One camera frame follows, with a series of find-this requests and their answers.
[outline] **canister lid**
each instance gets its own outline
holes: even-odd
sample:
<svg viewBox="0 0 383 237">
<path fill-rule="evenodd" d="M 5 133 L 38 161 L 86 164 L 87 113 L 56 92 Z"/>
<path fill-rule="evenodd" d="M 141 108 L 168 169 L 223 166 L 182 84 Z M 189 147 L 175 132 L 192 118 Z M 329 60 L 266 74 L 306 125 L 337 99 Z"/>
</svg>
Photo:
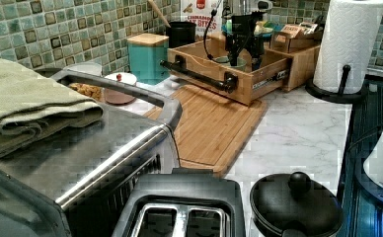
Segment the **canister lid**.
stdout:
<svg viewBox="0 0 383 237">
<path fill-rule="evenodd" d="M 107 79 L 111 79 L 113 81 L 117 81 L 117 74 L 121 75 L 121 82 L 129 85 L 135 85 L 136 83 L 136 76 L 131 74 L 131 73 L 126 73 L 126 72 L 118 72 L 118 73 L 112 73 L 110 75 L 107 75 Z"/>
<path fill-rule="evenodd" d="M 154 35 L 149 33 L 144 33 L 135 37 L 127 39 L 129 43 L 145 45 L 145 46 L 156 46 L 164 41 L 168 40 L 166 36 Z"/>
<path fill-rule="evenodd" d="M 256 225 L 275 236 L 301 232 L 325 237 L 343 223 L 343 210 L 337 198 L 324 186 L 302 172 L 270 175 L 251 189 L 250 203 Z"/>
</svg>

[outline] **teal container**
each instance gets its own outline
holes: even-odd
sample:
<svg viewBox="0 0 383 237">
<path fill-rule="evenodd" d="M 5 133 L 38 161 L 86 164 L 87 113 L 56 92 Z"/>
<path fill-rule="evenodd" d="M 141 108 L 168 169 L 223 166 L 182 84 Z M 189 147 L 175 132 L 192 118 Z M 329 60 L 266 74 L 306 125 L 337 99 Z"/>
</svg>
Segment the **teal container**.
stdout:
<svg viewBox="0 0 383 237">
<path fill-rule="evenodd" d="M 167 60 L 168 37 L 141 34 L 127 39 L 130 71 L 137 81 L 156 85 L 169 76 L 167 68 L 160 65 Z"/>
</svg>

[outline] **bamboo cutting board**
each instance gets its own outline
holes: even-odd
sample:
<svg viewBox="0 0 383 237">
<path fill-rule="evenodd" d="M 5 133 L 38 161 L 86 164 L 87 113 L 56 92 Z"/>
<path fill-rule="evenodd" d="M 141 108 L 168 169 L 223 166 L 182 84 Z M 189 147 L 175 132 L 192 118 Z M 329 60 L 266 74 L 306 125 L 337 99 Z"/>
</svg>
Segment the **bamboo cutting board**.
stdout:
<svg viewBox="0 0 383 237">
<path fill-rule="evenodd" d="M 267 110 L 253 101 L 249 107 L 201 89 L 183 86 L 172 95 L 183 107 L 175 131 L 180 164 L 186 168 L 211 169 L 222 177 L 229 170 Z M 154 108 L 145 115 L 155 119 Z"/>
</svg>

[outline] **toaster oven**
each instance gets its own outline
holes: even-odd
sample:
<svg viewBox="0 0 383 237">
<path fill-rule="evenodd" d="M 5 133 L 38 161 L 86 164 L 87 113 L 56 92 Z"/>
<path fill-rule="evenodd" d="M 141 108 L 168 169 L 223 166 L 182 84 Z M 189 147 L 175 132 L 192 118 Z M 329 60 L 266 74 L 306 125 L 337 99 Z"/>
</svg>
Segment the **toaster oven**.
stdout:
<svg viewBox="0 0 383 237">
<path fill-rule="evenodd" d="M 156 119 L 102 105 L 100 121 L 68 127 L 0 159 L 0 236 L 111 236 L 141 174 L 179 167 L 177 100 L 101 77 L 51 76 L 109 88 L 162 108 Z"/>
</svg>

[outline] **green dish towel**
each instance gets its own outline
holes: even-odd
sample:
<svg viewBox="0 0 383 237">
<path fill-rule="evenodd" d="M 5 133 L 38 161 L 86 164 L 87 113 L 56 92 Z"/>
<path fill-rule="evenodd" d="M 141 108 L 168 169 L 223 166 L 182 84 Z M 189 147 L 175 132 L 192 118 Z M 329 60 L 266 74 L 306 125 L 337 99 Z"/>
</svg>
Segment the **green dish towel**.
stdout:
<svg viewBox="0 0 383 237">
<path fill-rule="evenodd" d="M 102 114 L 93 99 L 0 59 L 0 157 L 64 127 L 86 126 Z"/>
</svg>

